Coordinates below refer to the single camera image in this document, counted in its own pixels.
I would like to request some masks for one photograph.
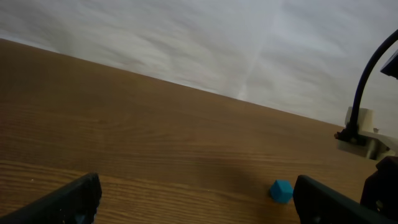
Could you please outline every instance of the blue cube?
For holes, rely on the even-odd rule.
[[[271,197],[279,203],[287,203],[293,197],[293,187],[287,180],[275,180],[270,191]]]

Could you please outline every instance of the black cable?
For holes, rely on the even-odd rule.
[[[380,47],[375,51],[375,53],[372,55],[371,59],[369,60],[368,64],[366,65],[365,69],[363,70],[361,79],[359,80],[358,87],[356,89],[355,93],[355,98],[354,98],[354,104],[353,104],[353,109],[351,112],[351,117],[349,119],[349,123],[347,124],[347,127],[345,130],[341,132],[341,134],[344,134],[345,136],[340,136],[340,133],[338,133],[338,139],[349,141],[351,140],[352,137],[355,137],[358,135],[358,115],[359,115],[359,106],[361,104],[361,98],[363,91],[365,89],[365,84],[368,81],[368,78],[374,68],[374,66],[377,64],[379,59],[382,57],[382,55],[396,42],[398,41],[398,30],[396,30],[393,34],[391,34],[381,45]]]

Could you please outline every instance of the black wire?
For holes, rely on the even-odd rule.
[[[349,123],[347,124],[347,131],[351,134],[356,135],[358,133],[358,114],[359,114],[359,106],[361,104],[361,98],[363,94],[363,90],[365,89],[365,84],[368,81],[368,78],[377,64],[381,56],[396,42],[398,41],[398,30],[396,30],[393,34],[391,34],[375,51],[363,70],[361,79],[359,80],[358,87],[356,89],[353,110],[351,112],[351,117],[349,119]]]

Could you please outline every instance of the brown wooden surface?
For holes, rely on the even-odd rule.
[[[359,200],[376,169],[332,124],[6,40],[0,57],[0,215],[95,171],[97,223],[298,223],[275,179]]]

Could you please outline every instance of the white sheet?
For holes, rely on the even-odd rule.
[[[1,0],[0,37],[343,125],[397,11],[396,0]],[[375,72],[361,105],[396,137],[397,86]]]

